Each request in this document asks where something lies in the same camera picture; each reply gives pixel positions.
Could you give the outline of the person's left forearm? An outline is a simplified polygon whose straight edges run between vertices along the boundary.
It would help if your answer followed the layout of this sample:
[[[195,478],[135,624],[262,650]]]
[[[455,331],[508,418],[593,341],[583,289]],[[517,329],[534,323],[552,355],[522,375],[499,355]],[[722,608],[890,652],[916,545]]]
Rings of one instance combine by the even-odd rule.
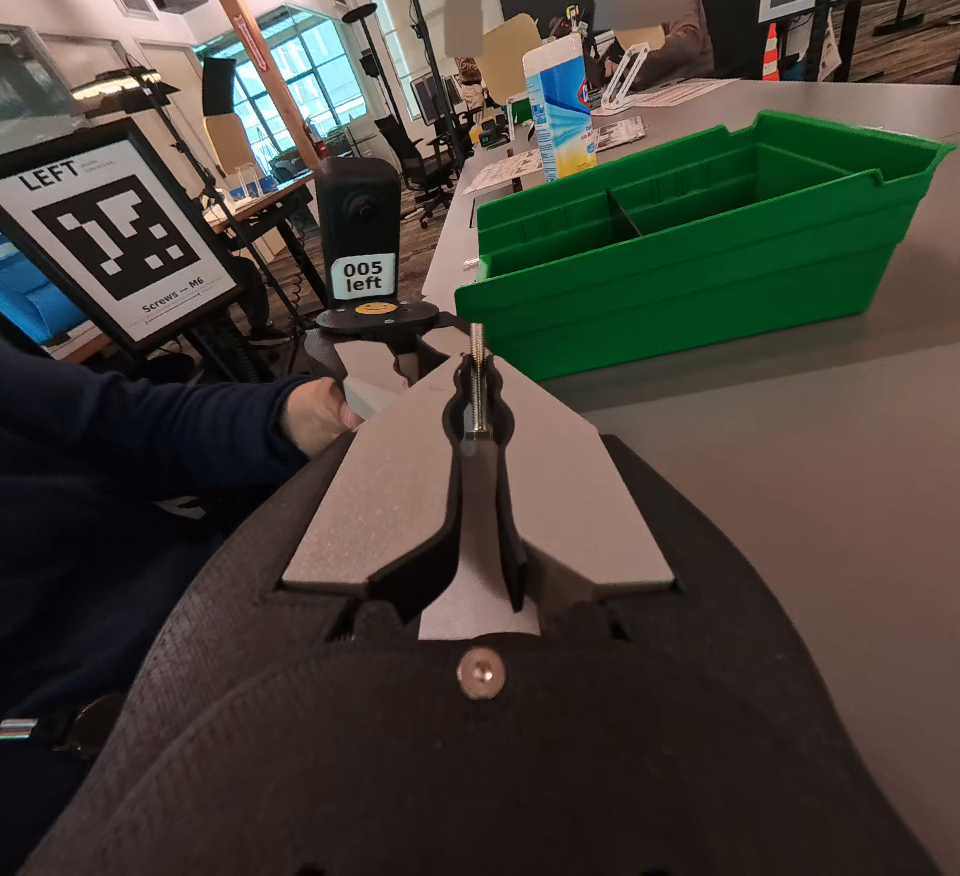
[[[155,498],[277,484],[306,464],[282,431],[303,378],[189,386],[2,350],[2,436]]]

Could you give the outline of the silver bolt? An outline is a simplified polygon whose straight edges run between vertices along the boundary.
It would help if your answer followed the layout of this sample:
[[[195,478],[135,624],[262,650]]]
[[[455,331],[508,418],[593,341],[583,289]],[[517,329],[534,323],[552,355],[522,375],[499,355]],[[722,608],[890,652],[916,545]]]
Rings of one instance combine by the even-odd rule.
[[[491,434],[487,400],[487,347],[485,330],[482,324],[470,324],[469,342],[471,360],[472,437],[478,440],[487,438]]]

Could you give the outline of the black office chair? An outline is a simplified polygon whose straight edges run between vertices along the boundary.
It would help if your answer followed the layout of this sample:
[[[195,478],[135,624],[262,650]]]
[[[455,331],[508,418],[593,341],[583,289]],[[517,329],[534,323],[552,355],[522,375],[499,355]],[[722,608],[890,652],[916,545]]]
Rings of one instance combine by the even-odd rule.
[[[392,115],[377,119],[374,124],[396,155],[407,188],[414,191],[414,202],[421,210],[418,221],[425,230],[436,210],[450,208],[454,176],[459,173],[457,163],[449,151],[443,150],[438,139],[431,142],[434,155],[424,157],[417,143]]]

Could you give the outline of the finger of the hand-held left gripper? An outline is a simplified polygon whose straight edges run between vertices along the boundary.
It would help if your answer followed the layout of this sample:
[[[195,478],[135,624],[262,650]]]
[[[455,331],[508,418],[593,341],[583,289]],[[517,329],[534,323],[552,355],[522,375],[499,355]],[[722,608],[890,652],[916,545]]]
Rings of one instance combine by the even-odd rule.
[[[345,370],[342,390],[349,408],[362,420],[371,419],[405,393],[409,380],[387,344],[348,340],[334,345]]]

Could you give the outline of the printed paper booklet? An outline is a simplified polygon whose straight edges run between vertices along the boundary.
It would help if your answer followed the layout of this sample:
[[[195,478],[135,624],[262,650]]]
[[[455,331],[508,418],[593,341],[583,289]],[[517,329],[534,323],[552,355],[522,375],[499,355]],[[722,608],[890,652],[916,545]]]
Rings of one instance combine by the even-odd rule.
[[[646,136],[646,130],[642,117],[631,116],[598,126],[593,136],[595,151],[600,154],[642,140]]]

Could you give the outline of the slanted wooden beam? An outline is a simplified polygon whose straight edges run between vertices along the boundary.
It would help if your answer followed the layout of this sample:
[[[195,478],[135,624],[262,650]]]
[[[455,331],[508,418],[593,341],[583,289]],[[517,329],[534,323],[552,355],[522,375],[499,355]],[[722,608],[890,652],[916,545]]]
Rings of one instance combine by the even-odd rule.
[[[321,159],[311,150],[304,118],[278,69],[257,19],[247,0],[218,0],[235,34],[243,43],[249,59],[257,69],[270,100],[281,116],[307,169],[320,169]]]

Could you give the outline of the person's left hand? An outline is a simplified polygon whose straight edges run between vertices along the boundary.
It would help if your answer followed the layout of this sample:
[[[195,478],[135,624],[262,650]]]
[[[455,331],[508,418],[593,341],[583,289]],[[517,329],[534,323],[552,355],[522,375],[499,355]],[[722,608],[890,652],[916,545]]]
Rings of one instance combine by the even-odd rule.
[[[279,416],[285,438],[308,459],[322,454],[363,422],[333,378],[311,379],[294,388]]]

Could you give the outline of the black floor lamp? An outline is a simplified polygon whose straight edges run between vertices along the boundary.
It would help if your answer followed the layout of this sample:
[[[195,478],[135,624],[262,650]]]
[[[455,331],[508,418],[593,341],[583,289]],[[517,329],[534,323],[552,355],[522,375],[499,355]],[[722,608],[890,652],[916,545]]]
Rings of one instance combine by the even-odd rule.
[[[376,15],[377,10],[378,5],[374,2],[348,9],[342,16],[342,23],[345,26],[359,25],[361,27],[366,39],[366,51],[361,52],[361,58],[367,59],[365,63],[362,62],[362,67],[368,76],[378,80],[389,102],[390,112],[394,120],[400,124],[402,123],[401,113],[367,23],[369,18]]]

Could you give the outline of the white printed paper sheet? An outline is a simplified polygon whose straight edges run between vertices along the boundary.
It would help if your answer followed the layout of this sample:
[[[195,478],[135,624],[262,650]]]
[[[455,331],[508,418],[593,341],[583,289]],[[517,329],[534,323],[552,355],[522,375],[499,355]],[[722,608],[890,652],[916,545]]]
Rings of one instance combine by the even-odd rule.
[[[543,162],[540,150],[531,149],[483,167],[463,193],[506,186],[511,184],[514,179],[538,173],[542,168]]]
[[[610,106],[601,105],[592,110],[591,114],[593,116],[607,116],[620,114],[633,108],[659,109],[675,107],[731,83],[736,83],[737,81],[736,79],[686,80],[675,85],[657,87],[631,94],[625,97],[623,102],[619,104],[614,103]]]

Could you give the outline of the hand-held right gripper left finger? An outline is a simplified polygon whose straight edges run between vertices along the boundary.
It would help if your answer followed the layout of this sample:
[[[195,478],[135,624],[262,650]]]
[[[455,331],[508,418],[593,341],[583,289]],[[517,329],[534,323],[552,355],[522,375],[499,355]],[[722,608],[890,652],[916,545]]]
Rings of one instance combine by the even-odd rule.
[[[459,562],[470,371],[447,359],[361,426],[281,582],[419,615]]]

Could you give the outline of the black light stand tripod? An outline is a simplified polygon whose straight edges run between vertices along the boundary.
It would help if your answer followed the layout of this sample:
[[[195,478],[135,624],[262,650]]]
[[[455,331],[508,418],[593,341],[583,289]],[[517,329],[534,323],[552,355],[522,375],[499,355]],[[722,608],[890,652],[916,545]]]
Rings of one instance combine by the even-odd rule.
[[[260,254],[256,240],[270,230],[277,230],[299,265],[301,273],[317,282],[320,288],[320,306],[326,305],[323,280],[287,221],[289,210],[301,199],[299,193],[306,189],[306,177],[300,177],[298,181],[285,184],[271,193],[259,191],[258,195],[247,198],[246,202],[239,202],[240,209],[235,211],[236,202],[227,197],[226,182],[229,178],[222,171],[212,174],[210,168],[198,160],[167,113],[170,94],[177,90],[165,83],[155,70],[137,65],[131,57],[126,57],[126,61],[125,68],[101,73],[93,82],[71,91],[83,114],[96,118],[120,113],[133,115],[148,110],[156,112],[174,138],[172,147],[190,163],[201,180],[198,203],[211,229],[222,236],[229,248],[243,247],[247,256],[255,263],[260,272],[259,288],[254,292],[257,297],[267,300],[267,287],[270,286],[289,313],[290,327],[284,331],[266,326],[258,327],[253,321],[249,321],[248,340],[253,344],[271,344],[281,338],[301,341],[308,330],[316,329],[316,323],[302,315],[298,305],[285,293]]]

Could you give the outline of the black bin divider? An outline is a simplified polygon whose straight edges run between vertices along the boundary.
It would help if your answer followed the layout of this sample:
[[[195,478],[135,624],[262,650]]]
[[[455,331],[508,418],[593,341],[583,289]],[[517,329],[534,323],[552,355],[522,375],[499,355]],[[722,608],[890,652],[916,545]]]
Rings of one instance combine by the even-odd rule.
[[[610,188],[606,189],[606,205],[615,241],[631,241],[642,237],[642,231],[633,221],[627,210],[619,201],[617,194]]]

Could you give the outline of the white plastic stand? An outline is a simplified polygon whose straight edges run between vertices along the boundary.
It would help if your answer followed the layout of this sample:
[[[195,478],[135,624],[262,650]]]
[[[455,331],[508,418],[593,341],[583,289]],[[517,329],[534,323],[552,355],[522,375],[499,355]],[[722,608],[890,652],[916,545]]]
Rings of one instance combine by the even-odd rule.
[[[602,108],[608,113],[618,113],[630,106],[633,83],[650,52],[647,42],[636,43],[624,51],[602,95]]]

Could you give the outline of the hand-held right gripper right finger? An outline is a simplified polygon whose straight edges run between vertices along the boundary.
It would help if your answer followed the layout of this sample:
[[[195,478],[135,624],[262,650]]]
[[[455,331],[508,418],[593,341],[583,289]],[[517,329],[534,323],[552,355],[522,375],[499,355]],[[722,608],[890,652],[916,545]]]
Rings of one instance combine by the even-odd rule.
[[[500,356],[503,450],[526,592],[543,611],[666,590],[675,576],[594,425]]]

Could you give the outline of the green plastic parts bin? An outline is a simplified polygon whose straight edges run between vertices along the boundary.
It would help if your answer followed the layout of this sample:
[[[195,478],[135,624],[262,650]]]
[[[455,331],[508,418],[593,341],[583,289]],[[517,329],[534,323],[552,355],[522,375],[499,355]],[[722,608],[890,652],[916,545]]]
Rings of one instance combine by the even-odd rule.
[[[456,312],[534,380],[857,315],[952,149],[777,111],[668,141],[481,206]]]

